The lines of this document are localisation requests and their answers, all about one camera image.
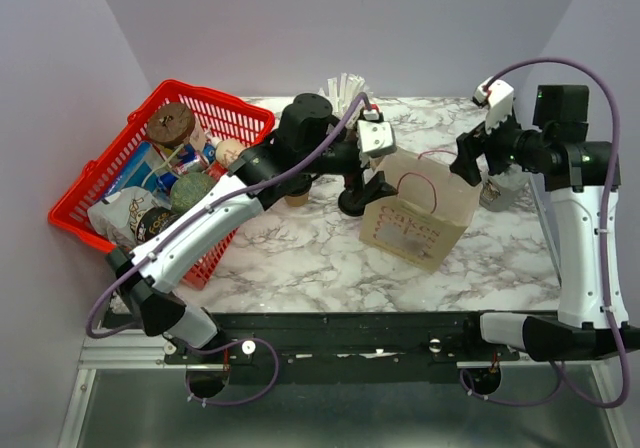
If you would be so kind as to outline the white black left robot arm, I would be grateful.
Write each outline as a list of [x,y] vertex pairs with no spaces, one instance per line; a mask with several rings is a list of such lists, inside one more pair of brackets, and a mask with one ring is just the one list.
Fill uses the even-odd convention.
[[277,201],[306,191],[323,175],[339,175],[340,210],[357,217],[367,204],[395,194],[381,174],[363,176],[371,158],[395,152],[395,133],[365,93],[336,117],[324,97],[297,95],[278,127],[242,150],[215,186],[194,207],[131,251],[112,250],[107,261],[117,292],[136,325],[149,337],[168,335],[187,344],[201,363],[222,348],[220,327],[203,308],[174,293],[178,282],[210,249]]

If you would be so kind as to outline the brown paper coffee cup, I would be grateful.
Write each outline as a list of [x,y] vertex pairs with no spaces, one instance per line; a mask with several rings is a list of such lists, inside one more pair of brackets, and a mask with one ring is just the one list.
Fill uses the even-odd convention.
[[298,208],[306,205],[309,200],[309,192],[300,192],[289,194],[284,197],[286,204],[292,208]]

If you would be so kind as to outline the pink beige paper bag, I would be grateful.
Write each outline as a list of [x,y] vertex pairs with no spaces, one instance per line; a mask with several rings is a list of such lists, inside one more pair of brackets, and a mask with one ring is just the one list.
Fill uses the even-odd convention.
[[388,155],[376,172],[397,193],[368,204],[359,240],[429,273],[436,272],[470,226],[481,187],[453,174],[432,150],[403,149]]

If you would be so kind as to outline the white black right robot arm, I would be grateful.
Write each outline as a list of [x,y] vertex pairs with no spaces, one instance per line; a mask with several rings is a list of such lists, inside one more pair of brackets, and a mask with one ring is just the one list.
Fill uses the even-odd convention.
[[469,185],[488,172],[504,174],[512,166],[544,177],[558,223],[561,295],[554,315],[489,311],[460,335],[460,347],[480,360],[496,345],[528,354],[535,361],[584,361],[610,358],[639,348],[639,330],[629,323],[620,294],[614,247],[602,241],[615,234],[620,176],[606,188],[613,158],[611,143],[590,141],[589,89],[585,85],[541,85],[532,128],[525,130],[513,110],[514,90],[506,82],[485,81],[474,93],[486,118],[458,136],[452,173]]

